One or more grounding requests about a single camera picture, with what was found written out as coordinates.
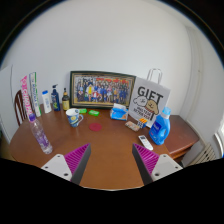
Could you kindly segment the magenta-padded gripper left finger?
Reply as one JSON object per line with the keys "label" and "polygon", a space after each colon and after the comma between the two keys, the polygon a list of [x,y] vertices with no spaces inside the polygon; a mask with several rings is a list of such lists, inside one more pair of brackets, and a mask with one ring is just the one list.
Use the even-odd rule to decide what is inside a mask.
{"label": "magenta-padded gripper left finger", "polygon": [[56,154],[42,169],[79,185],[90,155],[91,145],[85,144],[66,155]]}

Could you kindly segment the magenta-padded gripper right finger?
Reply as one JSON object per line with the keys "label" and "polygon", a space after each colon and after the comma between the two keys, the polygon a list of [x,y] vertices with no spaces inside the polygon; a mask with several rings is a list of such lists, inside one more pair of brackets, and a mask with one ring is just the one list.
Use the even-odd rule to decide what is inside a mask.
{"label": "magenta-padded gripper right finger", "polygon": [[138,144],[133,144],[132,154],[145,185],[182,169],[169,155],[158,155]]}

